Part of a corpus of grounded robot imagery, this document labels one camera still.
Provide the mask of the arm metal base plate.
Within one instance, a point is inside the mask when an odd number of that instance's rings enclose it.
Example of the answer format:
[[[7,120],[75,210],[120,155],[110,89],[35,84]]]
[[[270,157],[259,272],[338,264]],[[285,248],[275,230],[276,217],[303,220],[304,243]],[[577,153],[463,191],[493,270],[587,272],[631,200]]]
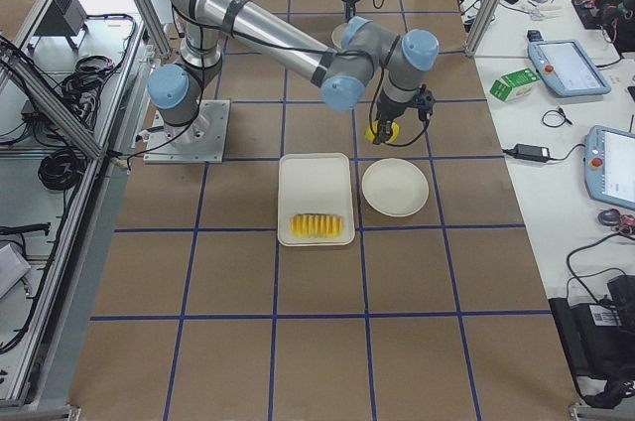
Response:
[[[143,154],[148,164],[219,164],[223,161],[230,100],[201,102],[197,119],[181,134],[181,129],[165,126],[158,110],[153,125],[162,126],[148,138],[149,151]]]

